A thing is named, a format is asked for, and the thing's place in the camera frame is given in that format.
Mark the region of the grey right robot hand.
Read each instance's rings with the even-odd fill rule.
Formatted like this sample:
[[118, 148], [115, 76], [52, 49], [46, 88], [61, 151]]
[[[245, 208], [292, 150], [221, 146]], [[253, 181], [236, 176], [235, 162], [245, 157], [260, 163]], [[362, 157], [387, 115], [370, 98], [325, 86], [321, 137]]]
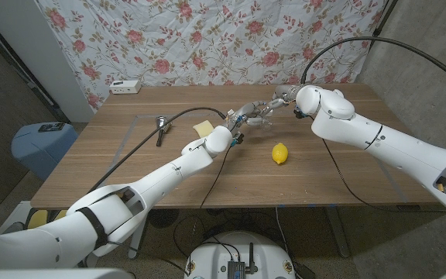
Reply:
[[267, 103], [266, 107], [261, 111], [261, 116], [266, 116], [272, 110], [288, 106], [295, 102], [298, 91], [302, 87], [300, 85], [278, 85], [272, 96], [272, 100]]

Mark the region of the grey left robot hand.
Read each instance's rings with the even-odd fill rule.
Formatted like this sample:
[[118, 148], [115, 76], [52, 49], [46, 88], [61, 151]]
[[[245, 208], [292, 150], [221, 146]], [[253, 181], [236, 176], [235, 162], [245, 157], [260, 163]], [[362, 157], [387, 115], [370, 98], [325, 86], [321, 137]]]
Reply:
[[226, 118], [226, 127], [233, 135], [239, 132], [242, 125], [251, 127], [268, 128], [272, 125], [269, 116], [261, 116], [261, 111], [266, 107], [264, 101], [255, 101], [243, 105], [237, 111], [229, 111]]

